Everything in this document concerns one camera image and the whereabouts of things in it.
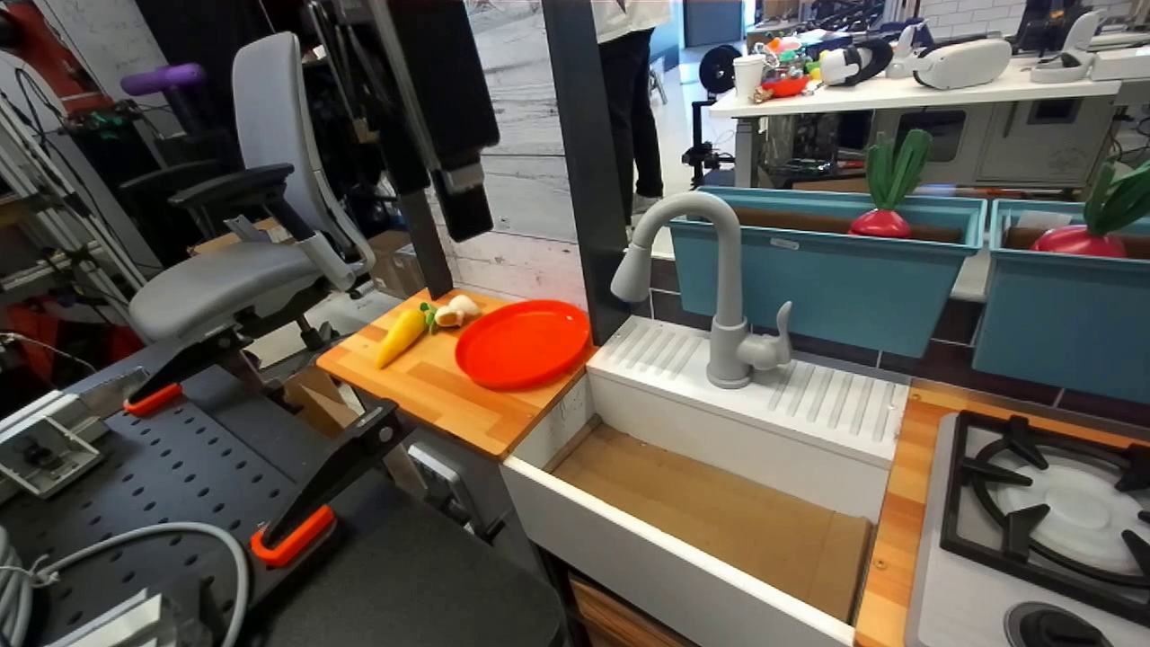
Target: gray faucet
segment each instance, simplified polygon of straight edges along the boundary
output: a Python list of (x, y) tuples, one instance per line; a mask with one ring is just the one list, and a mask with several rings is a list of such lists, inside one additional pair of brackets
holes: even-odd
[(651, 296), (651, 241), (674, 217), (712, 218), (718, 229), (718, 283), (714, 283), (714, 317), (712, 317), (712, 362), (706, 378), (718, 389), (741, 389), (756, 369), (776, 369), (789, 360), (789, 302), (780, 304), (776, 327), (780, 339), (747, 333), (745, 314), (745, 233), (741, 217), (714, 193), (678, 193), (651, 206), (635, 225), (632, 245), (624, 248), (620, 267), (615, 269), (612, 296), (620, 302), (647, 302)]

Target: gas burner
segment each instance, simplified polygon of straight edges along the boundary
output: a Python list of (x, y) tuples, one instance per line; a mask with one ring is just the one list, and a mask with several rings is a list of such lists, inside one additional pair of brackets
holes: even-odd
[(1084, 618), (1054, 603), (1018, 603), (1006, 613), (1010, 647), (1111, 647)]
[(942, 545), (1150, 625), (1150, 453), (958, 412)]

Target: gray office chair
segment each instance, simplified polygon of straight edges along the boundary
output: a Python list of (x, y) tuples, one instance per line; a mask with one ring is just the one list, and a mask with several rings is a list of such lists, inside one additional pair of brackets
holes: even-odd
[[(300, 85), (300, 51), (291, 33), (248, 43), (233, 60), (233, 103), (244, 174), (173, 193), (177, 208), (214, 212), (239, 237), (233, 248), (193, 254), (146, 281), (129, 320), (145, 343), (182, 346), (129, 401), (179, 383), (244, 343), (298, 322), (323, 346), (304, 309), (330, 292), (369, 281), (373, 253), (330, 193)], [(275, 217), (291, 241), (252, 225)]]

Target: sink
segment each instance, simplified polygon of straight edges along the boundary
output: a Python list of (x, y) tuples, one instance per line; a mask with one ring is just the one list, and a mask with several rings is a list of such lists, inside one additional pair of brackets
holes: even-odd
[[(624, 320), (502, 459), (524, 533), (695, 644), (850, 644), (856, 606), (806, 580), (832, 559), (860, 594), (910, 389), (794, 360), (734, 393), (704, 365), (706, 329)], [(764, 574), (776, 551), (801, 563)]]

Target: person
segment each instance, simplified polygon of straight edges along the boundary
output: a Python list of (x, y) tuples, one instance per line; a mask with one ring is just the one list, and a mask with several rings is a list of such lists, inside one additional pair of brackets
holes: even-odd
[(651, 33), (663, 23), (663, 0), (594, 0), (595, 43), (605, 60), (606, 114), (624, 217), (635, 199), (661, 199), (656, 132), (651, 114)]

